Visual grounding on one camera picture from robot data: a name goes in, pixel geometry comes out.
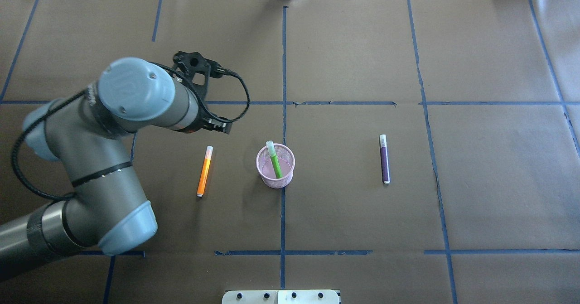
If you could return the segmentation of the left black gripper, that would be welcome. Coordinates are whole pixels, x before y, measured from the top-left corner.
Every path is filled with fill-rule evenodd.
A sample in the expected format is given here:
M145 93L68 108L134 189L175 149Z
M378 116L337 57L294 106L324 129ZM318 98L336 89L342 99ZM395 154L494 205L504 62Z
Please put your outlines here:
M183 128L183 133L190 134L197 132L201 129L208 131L215 131L229 134L232 128L232 122L225 122L225 118L218 116L216 118L211 118L211 116L204 111L201 111L194 118L190 125Z

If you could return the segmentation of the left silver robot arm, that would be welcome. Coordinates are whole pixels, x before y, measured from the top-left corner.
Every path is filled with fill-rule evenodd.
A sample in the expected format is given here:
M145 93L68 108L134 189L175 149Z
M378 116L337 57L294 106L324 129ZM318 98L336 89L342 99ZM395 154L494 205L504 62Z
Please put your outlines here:
M1 281L97 246L104 255L132 250L158 224L122 140L146 126L180 133L228 134L234 120L205 102L210 78L241 76L199 53L178 52L172 67L141 58L112 62L83 91L27 115L10 161L33 194L50 203L1 226ZM23 144L38 157L62 162L73 191L52 195L25 178Z

